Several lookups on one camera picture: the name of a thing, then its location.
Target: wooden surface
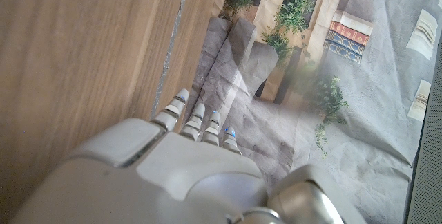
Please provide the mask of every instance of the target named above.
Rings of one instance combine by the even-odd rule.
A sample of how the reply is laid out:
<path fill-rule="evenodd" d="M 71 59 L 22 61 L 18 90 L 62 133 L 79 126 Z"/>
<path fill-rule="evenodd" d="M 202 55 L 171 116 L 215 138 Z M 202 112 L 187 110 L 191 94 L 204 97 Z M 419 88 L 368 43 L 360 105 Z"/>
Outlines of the wooden surface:
<path fill-rule="evenodd" d="M 168 90 L 161 94 L 157 112 L 164 108 L 181 88 L 190 89 L 192 87 L 198 61 L 200 60 L 201 48 L 211 17 L 213 1 L 186 0 L 181 21 L 189 24 L 180 24 L 178 28 L 169 64 L 169 72 L 163 86 L 163 88 Z"/>
<path fill-rule="evenodd" d="M 190 87 L 213 5 L 186 2 L 162 102 Z M 124 118 L 149 118 L 180 0 L 0 5 L 4 223 L 73 147 Z"/>

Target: white robotic arm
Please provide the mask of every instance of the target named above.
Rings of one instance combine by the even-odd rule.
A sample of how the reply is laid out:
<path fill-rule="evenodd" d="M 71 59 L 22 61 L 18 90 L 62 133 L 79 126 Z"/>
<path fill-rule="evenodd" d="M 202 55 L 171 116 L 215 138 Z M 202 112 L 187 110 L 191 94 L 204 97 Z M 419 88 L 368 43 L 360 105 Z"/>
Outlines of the white robotic arm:
<path fill-rule="evenodd" d="M 365 223 L 339 187 L 302 167 L 270 196 L 232 128 L 220 147 L 220 114 L 198 140 L 205 107 L 173 133 L 189 97 L 181 90 L 150 122 L 127 119 L 76 148 L 13 223 Z"/>

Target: green plant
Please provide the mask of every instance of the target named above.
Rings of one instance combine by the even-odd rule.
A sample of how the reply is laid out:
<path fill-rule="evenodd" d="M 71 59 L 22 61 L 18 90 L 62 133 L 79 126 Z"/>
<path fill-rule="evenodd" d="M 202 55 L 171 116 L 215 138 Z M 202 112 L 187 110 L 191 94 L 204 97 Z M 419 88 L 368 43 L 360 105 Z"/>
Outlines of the green plant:
<path fill-rule="evenodd" d="M 339 77 L 325 76 L 314 82 L 312 90 L 307 93 L 310 109 L 323 116 L 321 124 L 316 126 L 315 136 L 316 145 L 323 152 L 324 156 L 327 152 L 323 149 L 323 144 L 327 142 L 325 137 L 325 127 L 332 122 L 339 124 L 347 124 L 345 118 L 338 115 L 341 107 L 348 107 L 348 103 L 343 100 L 343 93 L 338 86 Z"/>
<path fill-rule="evenodd" d="M 293 48 L 289 46 L 289 39 L 277 30 L 272 30 L 270 33 L 263 33 L 264 41 L 273 46 L 278 54 L 278 62 L 276 66 L 281 67 L 285 60 L 289 58 Z"/>
<path fill-rule="evenodd" d="M 240 10 L 253 5 L 253 0 L 225 0 L 220 17 L 231 19 Z"/>
<path fill-rule="evenodd" d="M 304 14 L 313 11 L 313 8 L 312 0 L 284 0 L 275 15 L 276 28 L 282 28 L 283 32 L 302 32 L 307 28 Z"/>

